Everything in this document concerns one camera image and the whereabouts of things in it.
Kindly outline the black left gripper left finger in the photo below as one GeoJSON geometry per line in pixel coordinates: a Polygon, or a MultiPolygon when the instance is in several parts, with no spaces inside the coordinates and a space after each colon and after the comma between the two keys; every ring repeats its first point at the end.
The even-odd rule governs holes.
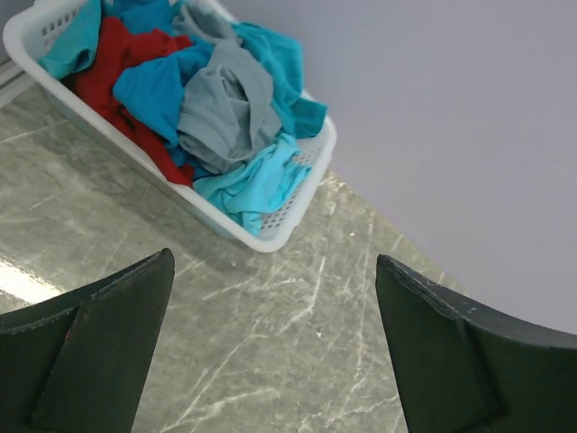
{"type": "Polygon", "coordinates": [[[165,248],[1,316],[3,432],[129,432],[165,317],[165,248]]]}

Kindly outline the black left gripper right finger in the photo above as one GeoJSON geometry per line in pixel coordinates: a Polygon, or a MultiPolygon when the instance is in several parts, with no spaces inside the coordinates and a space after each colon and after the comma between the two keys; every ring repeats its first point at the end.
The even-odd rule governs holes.
{"type": "Polygon", "coordinates": [[[410,432],[574,432],[576,336],[514,318],[382,254],[376,293],[410,432]]]}

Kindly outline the grey-blue t shirt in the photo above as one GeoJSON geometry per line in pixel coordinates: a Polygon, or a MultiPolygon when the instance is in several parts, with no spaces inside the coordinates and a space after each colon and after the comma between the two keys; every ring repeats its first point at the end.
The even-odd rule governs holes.
{"type": "Polygon", "coordinates": [[[273,78],[206,2],[187,1],[173,25],[214,46],[207,65],[184,87],[179,145],[208,172],[224,174],[252,160],[280,132],[273,78]]]}

